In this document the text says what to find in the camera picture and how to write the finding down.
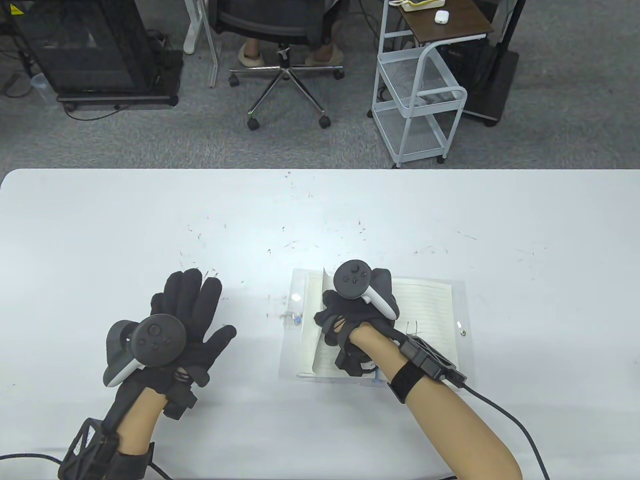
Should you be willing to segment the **person's right hand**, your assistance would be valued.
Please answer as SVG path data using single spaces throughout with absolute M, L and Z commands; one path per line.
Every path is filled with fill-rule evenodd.
M 334 365 L 350 377 L 363 377 L 373 372 L 372 368 L 363 367 L 373 361 L 365 348 L 365 341 L 372 334 L 398 345 L 406 338 L 394 328 L 393 320 L 362 298 L 346 299 L 334 290 L 327 290 L 322 301 L 325 308 L 314 315 L 314 322 L 320 327 L 324 342 L 339 348 Z

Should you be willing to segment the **person's left hand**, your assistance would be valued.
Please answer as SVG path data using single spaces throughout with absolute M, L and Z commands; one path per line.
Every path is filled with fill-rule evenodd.
M 179 420 L 195 406 L 192 384 L 208 384 L 210 368 L 237 334 L 226 325 L 204 338 L 221 294 L 218 278 L 203 279 L 198 269 L 177 271 L 151 298 L 147 318 L 110 327 L 103 384 L 118 391 L 103 421 L 108 430 L 116 430 L 146 389 L 165 397 L 167 418 Z

